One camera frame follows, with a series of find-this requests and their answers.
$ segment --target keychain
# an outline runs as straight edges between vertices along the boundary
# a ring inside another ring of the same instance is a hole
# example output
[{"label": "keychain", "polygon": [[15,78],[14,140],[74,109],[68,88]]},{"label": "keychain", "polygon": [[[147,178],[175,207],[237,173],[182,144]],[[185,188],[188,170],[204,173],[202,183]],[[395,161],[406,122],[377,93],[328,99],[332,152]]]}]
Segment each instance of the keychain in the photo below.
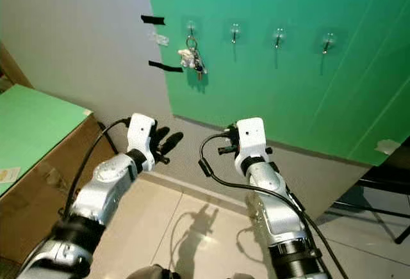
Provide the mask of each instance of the keychain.
[{"label": "keychain", "polygon": [[207,74],[201,57],[199,56],[198,43],[192,35],[188,35],[185,42],[187,49],[179,50],[181,55],[181,65],[190,67],[198,73],[198,80],[202,80],[202,75]]}]

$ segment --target power cord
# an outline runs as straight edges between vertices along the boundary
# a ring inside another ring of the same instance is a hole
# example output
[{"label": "power cord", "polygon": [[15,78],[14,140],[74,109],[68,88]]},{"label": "power cord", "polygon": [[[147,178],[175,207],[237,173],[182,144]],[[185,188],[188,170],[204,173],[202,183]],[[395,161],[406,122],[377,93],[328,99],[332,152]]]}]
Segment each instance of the power cord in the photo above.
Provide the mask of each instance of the power cord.
[{"label": "power cord", "polygon": [[[201,146],[199,147],[199,166],[201,166],[202,170],[204,171],[205,175],[207,177],[211,177],[213,180],[217,181],[219,184],[222,184],[224,186],[227,187],[233,187],[233,188],[241,188],[241,189],[248,189],[251,191],[259,191],[261,193],[265,193],[271,196],[274,196],[278,199],[280,199],[280,201],[284,202],[289,208],[291,208],[296,214],[297,216],[300,218],[301,222],[304,224],[305,228],[306,228],[306,232],[307,232],[307,236],[308,239],[311,241],[311,244],[313,246],[313,249],[316,250],[317,246],[315,244],[315,240],[313,239],[313,235],[310,231],[309,224],[313,227],[313,229],[316,231],[316,233],[318,234],[320,240],[323,242],[323,244],[325,245],[327,251],[329,252],[329,255],[331,256],[333,262],[336,264],[336,267],[338,268],[339,272],[341,273],[342,277],[344,279],[349,279],[346,272],[344,271],[343,267],[341,266],[339,260],[337,259],[337,257],[335,256],[332,248],[330,247],[329,243],[327,242],[326,238],[324,237],[323,233],[319,230],[319,228],[317,227],[316,223],[310,218],[309,215],[307,215],[304,211],[303,205],[298,201],[298,203],[300,204],[299,207],[300,209],[293,203],[291,203],[288,199],[286,199],[284,196],[274,192],[274,191],[270,191],[268,189],[262,188],[262,187],[257,187],[257,186],[252,186],[252,185],[247,185],[247,184],[239,184],[239,183],[230,183],[230,182],[226,182],[220,178],[218,178],[211,166],[209,165],[208,161],[206,160],[206,158],[204,157],[204,146],[207,142],[209,142],[210,140],[213,140],[215,138],[226,138],[229,137],[229,133],[222,133],[222,134],[214,134],[211,136],[208,136],[201,144]],[[327,276],[329,278],[331,277],[331,274],[329,272],[329,270],[327,269],[327,267],[325,266],[323,260],[321,257],[318,258],[318,261],[320,263],[320,265],[322,266],[322,268],[324,269],[325,273],[327,274]]]},{"label": "power cord", "polygon": [[114,127],[117,124],[125,124],[126,127],[129,127],[130,121],[131,121],[131,117],[123,118],[123,119],[117,120],[117,121],[113,122],[112,124],[110,124],[109,126],[107,126],[98,135],[98,137],[95,139],[92,146],[87,150],[87,153],[84,155],[83,162],[81,163],[80,167],[78,168],[76,176],[74,177],[74,179],[71,183],[70,191],[69,191],[69,194],[67,196],[67,200],[65,202],[63,219],[67,219],[69,217],[69,212],[70,212],[70,208],[71,208],[71,205],[72,205],[72,202],[73,202],[73,197],[74,197],[74,193],[76,191],[77,183],[78,183],[78,181],[81,177],[81,174],[84,170],[84,167],[85,167],[87,161],[89,160],[89,158],[91,156],[91,153],[93,152],[95,146],[98,144],[98,142],[101,140],[101,138],[103,138],[103,136],[108,132],[108,130],[110,130],[112,127]]}]

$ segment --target white wall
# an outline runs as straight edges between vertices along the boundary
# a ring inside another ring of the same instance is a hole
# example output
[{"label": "white wall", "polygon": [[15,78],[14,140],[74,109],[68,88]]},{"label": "white wall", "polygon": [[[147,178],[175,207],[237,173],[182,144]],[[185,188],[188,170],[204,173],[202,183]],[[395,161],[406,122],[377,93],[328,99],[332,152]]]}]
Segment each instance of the white wall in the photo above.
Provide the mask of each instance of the white wall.
[{"label": "white wall", "polygon": [[[172,116],[164,74],[148,66],[148,60],[160,60],[147,37],[153,27],[140,19],[150,13],[149,0],[1,0],[1,40],[35,88],[93,110],[105,124],[141,112],[183,131],[171,163],[156,171],[242,199],[243,192],[206,179],[197,165],[199,143],[214,131]],[[112,136],[125,147],[124,129]],[[212,153],[221,177],[244,182],[232,157]],[[315,216],[366,171],[282,148],[275,161]]]}]

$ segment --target baseboard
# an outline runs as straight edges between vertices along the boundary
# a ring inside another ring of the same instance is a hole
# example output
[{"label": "baseboard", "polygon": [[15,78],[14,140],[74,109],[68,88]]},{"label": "baseboard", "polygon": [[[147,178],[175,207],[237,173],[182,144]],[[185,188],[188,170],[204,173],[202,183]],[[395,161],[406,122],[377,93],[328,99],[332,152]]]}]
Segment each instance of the baseboard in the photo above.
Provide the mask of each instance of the baseboard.
[{"label": "baseboard", "polygon": [[199,186],[183,182],[158,172],[151,171],[149,173],[142,173],[139,176],[141,179],[153,182],[155,184],[179,191],[194,198],[215,204],[224,209],[237,212],[242,215],[248,215],[247,206],[244,202],[232,199],[228,196],[208,191]]}]

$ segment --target key ring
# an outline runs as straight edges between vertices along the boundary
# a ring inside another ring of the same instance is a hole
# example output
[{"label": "key ring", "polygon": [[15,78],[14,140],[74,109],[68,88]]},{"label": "key ring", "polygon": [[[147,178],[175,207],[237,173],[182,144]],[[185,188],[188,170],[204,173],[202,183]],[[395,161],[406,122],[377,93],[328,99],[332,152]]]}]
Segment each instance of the key ring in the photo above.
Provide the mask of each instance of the key ring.
[{"label": "key ring", "polygon": [[[194,44],[195,44],[193,47],[190,47],[190,45],[189,45],[190,40],[192,42],[194,42]],[[194,51],[197,50],[198,42],[196,41],[196,39],[193,36],[189,35],[188,38],[185,41],[185,44],[186,44],[187,48],[189,48],[189,50],[191,50],[191,51],[192,50],[194,50]]]}]

